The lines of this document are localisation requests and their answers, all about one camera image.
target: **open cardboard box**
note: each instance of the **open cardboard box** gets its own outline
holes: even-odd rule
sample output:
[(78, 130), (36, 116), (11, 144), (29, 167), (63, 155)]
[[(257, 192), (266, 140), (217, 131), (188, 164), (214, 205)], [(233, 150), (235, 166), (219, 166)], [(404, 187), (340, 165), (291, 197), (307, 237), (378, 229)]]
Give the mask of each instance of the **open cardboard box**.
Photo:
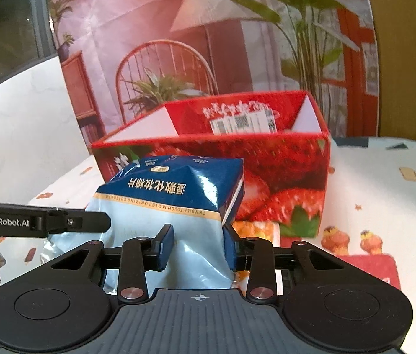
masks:
[(243, 157), (246, 194), (235, 227), (280, 240), (318, 233), (330, 135), (307, 92), (165, 103), (94, 143), (92, 150), (105, 181), (141, 157)]

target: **blue plastic package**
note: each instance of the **blue plastic package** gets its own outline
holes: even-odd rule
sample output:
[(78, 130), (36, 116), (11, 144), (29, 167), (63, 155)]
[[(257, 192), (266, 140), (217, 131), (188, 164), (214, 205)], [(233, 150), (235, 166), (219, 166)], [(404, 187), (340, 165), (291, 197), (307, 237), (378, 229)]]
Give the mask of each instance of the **blue plastic package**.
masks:
[[(95, 239), (105, 247), (122, 246), (130, 238), (155, 237), (170, 223), (175, 245), (163, 272), (146, 272), (149, 293), (155, 288), (229, 288), (234, 276), (224, 259), (221, 226), (234, 220), (243, 194), (241, 158), (141, 158), (100, 186), (87, 206), (111, 217), (106, 233), (64, 233), (50, 241), (62, 252)], [(109, 272), (106, 289), (116, 284), (117, 272)]]

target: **flower pot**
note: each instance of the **flower pot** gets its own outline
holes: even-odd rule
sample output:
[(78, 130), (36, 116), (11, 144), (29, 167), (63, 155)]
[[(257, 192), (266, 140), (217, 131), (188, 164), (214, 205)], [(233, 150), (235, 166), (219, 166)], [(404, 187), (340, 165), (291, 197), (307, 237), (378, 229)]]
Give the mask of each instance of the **flower pot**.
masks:
[(61, 63), (63, 63), (70, 55), (70, 50), (68, 44), (62, 44), (57, 49), (58, 58)]

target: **patterned table surface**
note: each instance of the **patterned table surface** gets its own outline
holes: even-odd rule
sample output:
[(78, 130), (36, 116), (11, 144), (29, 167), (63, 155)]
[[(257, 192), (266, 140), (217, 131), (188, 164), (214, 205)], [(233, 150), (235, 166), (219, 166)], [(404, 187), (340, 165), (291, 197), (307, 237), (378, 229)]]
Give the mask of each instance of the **patterned table surface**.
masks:
[[(416, 354), (416, 142), (388, 138), (336, 142), (320, 233), (309, 242), (401, 288), (414, 310), (402, 349)], [(29, 204), (83, 208), (102, 183), (90, 156)], [(337, 236), (345, 235), (347, 244), (339, 241), (344, 238), (335, 244)], [(37, 267), (45, 254), (43, 245), (37, 239), (0, 240), (0, 252), (8, 262), (0, 269), (2, 283)]]

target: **backdrop poster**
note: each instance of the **backdrop poster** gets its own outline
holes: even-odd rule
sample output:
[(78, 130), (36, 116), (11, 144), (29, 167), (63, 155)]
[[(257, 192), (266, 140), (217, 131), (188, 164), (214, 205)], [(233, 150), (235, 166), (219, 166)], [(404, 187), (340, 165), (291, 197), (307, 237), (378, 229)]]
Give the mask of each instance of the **backdrop poster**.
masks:
[(307, 89), (332, 136), (376, 135), (368, 0), (49, 0), (87, 143), (189, 96)]

